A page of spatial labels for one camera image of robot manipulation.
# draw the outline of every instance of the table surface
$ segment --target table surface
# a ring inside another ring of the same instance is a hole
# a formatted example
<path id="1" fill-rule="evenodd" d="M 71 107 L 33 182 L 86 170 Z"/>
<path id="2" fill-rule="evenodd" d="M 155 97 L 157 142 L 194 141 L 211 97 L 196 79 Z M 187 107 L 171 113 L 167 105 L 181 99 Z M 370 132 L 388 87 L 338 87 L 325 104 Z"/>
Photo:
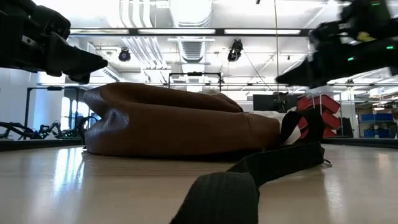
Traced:
<path id="1" fill-rule="evenodd" d="M 398 151 L 324 145 L 318 166 L 260 188 L 259 223 L 397 223 Z M 232 164 L 0 153 L 0 223 L 169 223 L 193 181 Z"/>

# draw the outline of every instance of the black nylon strap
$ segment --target black nylon strap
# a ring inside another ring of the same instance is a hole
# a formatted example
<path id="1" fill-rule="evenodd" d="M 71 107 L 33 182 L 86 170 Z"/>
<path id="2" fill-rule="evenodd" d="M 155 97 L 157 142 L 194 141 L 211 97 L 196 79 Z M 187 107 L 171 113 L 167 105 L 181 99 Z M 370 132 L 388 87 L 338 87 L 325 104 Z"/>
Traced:
<path id="1" fill-rule="evenodd" d="M 320 141 L 323 136 L 323 118 L 318 110 L 302 110 L 302 111 L 291 111 L 287 113 L 282 120 L 282 128 L 280 130 L 280 143 L 283 144 L 293 133 L 293 130 L 299 124 L 299 121 L 305 118 L 308 123 L 308 133 L 303 142 L 315 142 Z"/>
<path id="2" fill-rule="evenodd" d="M 325 150 L 319 143 L 323 135 L 320 115 L 289 112 L 282 121 L 280 139 L 284 142 L 303 116 L 308 123 L 306 141 L 316 142 L 255 153 L 239 161 L 227 172 L 200 176 L 191 186 L 171 223 L 257 224 L 258 188 L 261 185 L 323 163 Z"/>

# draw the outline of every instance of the blue bin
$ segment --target blue bin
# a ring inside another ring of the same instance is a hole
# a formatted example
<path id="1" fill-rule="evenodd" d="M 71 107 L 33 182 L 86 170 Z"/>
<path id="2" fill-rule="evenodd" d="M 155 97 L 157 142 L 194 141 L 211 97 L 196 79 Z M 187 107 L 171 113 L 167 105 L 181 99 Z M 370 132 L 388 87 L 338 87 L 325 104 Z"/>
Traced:
<path id="1" fill-rule="evenodd" d="M 377 131 L 379 138 L 389 138 L 390 137 L 390 129 L 378 129 Z"/>
<path id="2" fill-rule="evenodd" d="M 376 114 L 376 121 L 393 121 L 392 114 Z"/>
<path id="3" fill-rule="evenodd" d="M 393 121 L 392 114 L 362 114 L 363 121 Z"/>
<path id="4" fill-rule="evenodd" d="M 379 135 L 379 138 L 389 138 L 390 129 L 378 129 L 377 134 Z M 374 138 L 376 135 L 376 131 L 373 129 L 367 129 L 363 131 L 363 135 L 366 138 Z"/>
<path id="5" fill-rule="evenodd" d="M 374 138 L 375 135 L 376 132 L 373 129 L 367 129 L 363 131 L 363 136 L 366 138 Z"/>

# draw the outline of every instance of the black robotic claw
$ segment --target black robotic claw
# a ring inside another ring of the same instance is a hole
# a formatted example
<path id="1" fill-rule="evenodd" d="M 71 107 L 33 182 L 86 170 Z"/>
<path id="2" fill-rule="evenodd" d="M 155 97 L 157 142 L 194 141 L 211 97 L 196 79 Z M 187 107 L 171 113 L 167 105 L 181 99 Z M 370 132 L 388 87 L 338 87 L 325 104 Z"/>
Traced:
<path id="1" fill-rule="evenodd" d="M 276 81 L 315 88 L 337 78 L 398 65 L 398 41 L 392 39 L 398 34 L 398 20 L 391 18 L 385 0 L 354 0 L 343 8 L 340 19 L 311 31 L 308 39 L 315 52 Z M 344 32 L 359 43 L 343 44 Z"/>
<path id="2" fill-rule="evenodd" d="M 108 66 L 99 55 L 69 46 L 65 39 L 70 22 L 31 0 L 2 1 L 0 31 L 0 67 L 55 77 L 64 73 L 75 82 L 88 83 L 91 72 Z"/>

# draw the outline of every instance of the camera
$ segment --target camera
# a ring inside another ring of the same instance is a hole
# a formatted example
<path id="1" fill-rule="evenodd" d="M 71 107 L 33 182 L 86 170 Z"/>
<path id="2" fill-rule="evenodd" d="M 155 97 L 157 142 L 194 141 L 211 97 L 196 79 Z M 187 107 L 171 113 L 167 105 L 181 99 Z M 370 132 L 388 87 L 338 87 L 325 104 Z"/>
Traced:
<path id="1" fill-rule="evenodd" d="M 243 44 L 241 40 L 234 40 L 231 48 L 229 49 L 228 61 L 236 62 L 241 57 L 241 51 L 243 50 Z"/>
<path id="2" fill-rule="evenodd" d="M 119 60 L 121 62 L 128 62 L 128 61 L 130 61 L 130 59 L 131 59 L 131 56 L 130 56 L 130 53 L 129 53 L 129 49 L 128 48 L 123 48 L 122 51 L 119 54 Z"/>

